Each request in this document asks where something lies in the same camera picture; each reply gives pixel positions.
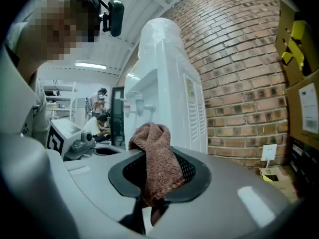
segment label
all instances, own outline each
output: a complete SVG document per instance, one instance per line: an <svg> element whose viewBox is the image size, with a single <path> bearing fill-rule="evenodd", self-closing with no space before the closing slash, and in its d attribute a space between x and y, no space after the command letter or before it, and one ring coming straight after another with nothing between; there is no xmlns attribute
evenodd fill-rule
<svg viewBox="0 0 319 239"><path fill-rule="evenodd" d="M290 161L290 164L291 164L291 166L293 167L294 171L297 173L297 172L298 172L298 169L297 169L297 167L295 166L295 163L293 163L292 161Z"/></svg>
<svg viewBox="0 0 319 239"><path fill-rule="evenodd" d="M293 150L298 153L300 156L303 154L303 150L300 149L297 145L293 145Z"/></svg>
<svg viewBox="0 0 319 239"><path fill-rule="evenodd" d="M299 89L303 116L303 130L318 133L318 103L316 89L313 83Z"/></svg>
<svg viewBox="0 0 319 239"><path fill-rule="evenodd" d="M194 82L192 80L190 80L189 78L185 78L185 79L186 79L187 95L190 98L194 98L195 97Z"/></svg>
<svg viewBox="0 0 319 239"><path fill-rule="evenodd" d="M121 98L121 91L115 91L114 93L114 99L120 99Z"/></svg>

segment brick wall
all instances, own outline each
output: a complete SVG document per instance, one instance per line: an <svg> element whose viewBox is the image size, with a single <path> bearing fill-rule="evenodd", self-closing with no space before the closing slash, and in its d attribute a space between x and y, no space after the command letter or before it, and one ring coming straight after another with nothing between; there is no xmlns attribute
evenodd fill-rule
<svg viewBox="0 0 319 239"><path fill-rule="evenodd" d="M132 69L132 67L135 65L135 63L138 61L138 52L139 52L139 46L136 46L135 50L131 54L128 62L126 63L125 67L123 68L123 72L120 75L118 82L116 84L117 87L123 87L125 83L125 79L129 71Z"/></svg>
<svg viewBox="0 0 319 239"><path fill-rule="evenodd" d="M264 166L262 146L277 143L285 161L286 79L274 42L279 0L181 0L174 20L191 64L200 73L208 152L248 167Z"/></svg>

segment gray machine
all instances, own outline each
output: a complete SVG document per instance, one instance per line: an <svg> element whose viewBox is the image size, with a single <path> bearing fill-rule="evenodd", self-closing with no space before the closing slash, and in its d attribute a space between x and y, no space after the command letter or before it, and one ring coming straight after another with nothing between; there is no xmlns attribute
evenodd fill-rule
<svg viewBox="0 0 319 239"><path fill-rule="evenodd" d="M1 146L5 184L52 238L262 238L290 206L244 167L172 147L187 184L166 195L165 213L144 235L142 151L100 144L63 162L28 137L1 135Z"/></svg>

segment mesh basket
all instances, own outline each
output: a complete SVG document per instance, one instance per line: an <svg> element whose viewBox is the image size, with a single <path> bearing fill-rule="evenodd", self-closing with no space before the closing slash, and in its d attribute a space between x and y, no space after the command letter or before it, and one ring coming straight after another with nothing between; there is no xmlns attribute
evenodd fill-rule
<svg viewBox="0 0 319 239"><path fill-rule="evenodd" d="M175 157L181 167L185 184L187 184L195 176L196 168L181 156L175 154ZM146 155L141 156L127 165L123 170L123 176L143 191L146 184Z"/></svg>

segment sticker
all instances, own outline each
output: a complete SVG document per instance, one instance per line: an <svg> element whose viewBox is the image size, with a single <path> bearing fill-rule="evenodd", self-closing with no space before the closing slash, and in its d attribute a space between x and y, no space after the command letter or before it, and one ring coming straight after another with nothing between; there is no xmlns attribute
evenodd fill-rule
<svg viewBox="0 0 319 239"><path fill-rule="evenodd" d="M295 163L293 163L292 161L290 161L290 164L291 164L291 166L293 167L294 171L295 171L295 172L298 172L298 169L297 169Z"/></svg>
<svg viewBox="0 0 319 239"><path fill-rule="evenodd" d="M303 130L318 133L318 103L315 85L311 83L299 89L299 96L303 116Z"/></svg>
<svg viewBox="0 0 319 239"><path fill-rule="evenodd" d="M63 144L64 144L63 138L58 134L58 132L53 128L53 126L51 126L49 130L49 134L48 134L46 148L56 150L61 155Z"/></svg>
<svg viewBox="0 0 319 239"><path fill-rule="evenodd" d="M293 145L293 150L298 153L300 156L303 154L303 150L300 149L297 145Z"/></svg>
<svg viewBox="0 0 319 239"><path fill-rule="evenodd" d="M114 99L120 99L120 98L121 98L121 91L115 91Z"/></svg>
<svg viewBox="0 0 319 239"><path fill-rule="evenodd" d="M194 98L195 97L194 82L190 80L189 78L185 78L185 79L186 79L187 95L190 98Z"/></svg>

